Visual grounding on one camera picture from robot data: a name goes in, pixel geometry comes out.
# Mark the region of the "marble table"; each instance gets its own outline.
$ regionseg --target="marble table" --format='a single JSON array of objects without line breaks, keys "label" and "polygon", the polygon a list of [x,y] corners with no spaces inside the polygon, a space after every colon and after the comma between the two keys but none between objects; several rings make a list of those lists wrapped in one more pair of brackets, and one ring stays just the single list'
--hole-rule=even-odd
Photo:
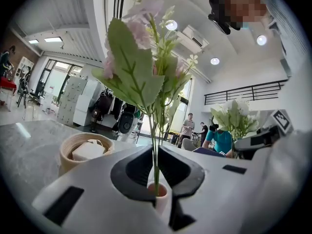
[{"label": "marble table", "polygon": [[[53,120],[0,126],[0,168],[14,196],[30,204],[41,189],[59,177],[59,147],[80,131]],[[115,151],[136,147],[114,140]]]}]

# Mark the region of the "brick wall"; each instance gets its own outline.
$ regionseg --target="brick wall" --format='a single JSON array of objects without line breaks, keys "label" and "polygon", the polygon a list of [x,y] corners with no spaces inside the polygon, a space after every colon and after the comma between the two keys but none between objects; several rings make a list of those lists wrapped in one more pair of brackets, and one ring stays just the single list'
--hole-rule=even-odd
[{"label": "brick wall", "polygon": [[15,55],[10,55],[10,62],[14,65],[14,72],[16,71],[22,57],[26,57],[35,64],[39,56],[30,50],[20,39],[18,39],[11,30],[7,30],[0,42],[0,53],[15,45]]}]

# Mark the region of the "woven basket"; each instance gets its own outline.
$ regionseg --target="woven basket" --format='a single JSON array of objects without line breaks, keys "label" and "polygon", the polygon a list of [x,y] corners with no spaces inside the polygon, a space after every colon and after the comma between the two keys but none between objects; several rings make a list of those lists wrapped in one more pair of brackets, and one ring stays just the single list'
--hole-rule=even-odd
[{"label": "woven basket", "polygon": [[89,139],[96,139],[102,143],[103,147],[105,147],[105,152],[103,155],[109,155],[114,150],[114,143],[109,138],[104,137],[103,135],[97,135],[92,133],[78,133],[71,135],[63,141],[59,150],[60,162],[65,173],[75,166],[85,162],[72,160],[72,152]]}]

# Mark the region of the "pink vase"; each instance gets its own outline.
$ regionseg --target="pink vase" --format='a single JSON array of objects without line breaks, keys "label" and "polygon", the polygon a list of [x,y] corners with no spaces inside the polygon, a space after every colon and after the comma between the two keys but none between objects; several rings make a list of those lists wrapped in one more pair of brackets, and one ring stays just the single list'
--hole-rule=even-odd
[{"label": "pink vase", "polygon": [[[147,189],[154,193],[155,191],[154,181],[151,181],[147,184]],[[159,183],[158,191],[159,191],[159,196],[156,197],[155,209],[158,212],[158,214],[161,216],[166,208],[169,196],[168,196],[166,186],[162,183]]]}]

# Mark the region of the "round ceiling light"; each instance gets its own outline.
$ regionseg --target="round ceiling light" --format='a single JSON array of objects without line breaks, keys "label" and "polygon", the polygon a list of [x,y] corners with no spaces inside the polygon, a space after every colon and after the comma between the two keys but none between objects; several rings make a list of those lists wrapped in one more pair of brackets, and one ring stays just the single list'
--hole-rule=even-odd
[{"label": "round ceiling light", "polygon": [[257,38],[257,43],[258,43],[260,46],[263,46],[264,44],[267,43],[267,37],[264,36],[264,35],[258,36],[258,38]]},{"label": "round ceiling light", "polygon": [[217,57],[214,57],[210,60],[210,63],[212,65],[218,65],[220,63],[220,60]]},{"label": "round ceiling light", "polygon": [[170,20],[171,23],[166,25],[166,28],[169,30],[175,30],[177,28],[177,22]]}]

